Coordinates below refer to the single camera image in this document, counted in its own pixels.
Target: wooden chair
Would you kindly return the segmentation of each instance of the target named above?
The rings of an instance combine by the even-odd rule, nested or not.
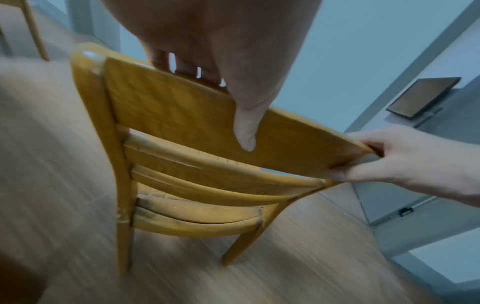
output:
[[[32,14],[32,9],[30,8],[28,0],[0,0],[0,4],[6,4],[21,8],[21,11],[25,16],[26,23],[28,25],[28,28],[30,29],[31,36],[33,38],[33,41],[35,42],[38,52],[40,53],[40,56],[43,58],[43,60],[50,61],[49,54],[47,53],[47,49],[45,48],[42,38],[40,37],[40,31],[37,27],[37,23],[35,22],[34,15]],[[2,31],[2,28],[0,27],[0,36],[3,35],[4,33]]]
[[[372,153],[274,109],[261,123],[256,149],[247,152],[234,136],[235,103],[224,88],[95,44],[80,45],[71,64],[115,173],[121,273],[129,269],[134,228],[184,237],[240,235],[223,256],[227,265],[289,205],[335,185],[319,179],[327,168]],[[138,194],[138,184],[170,196]]]

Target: human skin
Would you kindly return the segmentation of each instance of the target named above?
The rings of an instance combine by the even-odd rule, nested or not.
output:
[[[103,0],[158,69],[220,84],[236,102],[233,131],[248,151],[322,0]]]
[[[383,156],[337,168],[330,177],[346,182],[387,182],[408,190],[480,207],[480,146],[392,125],[350,133]]]

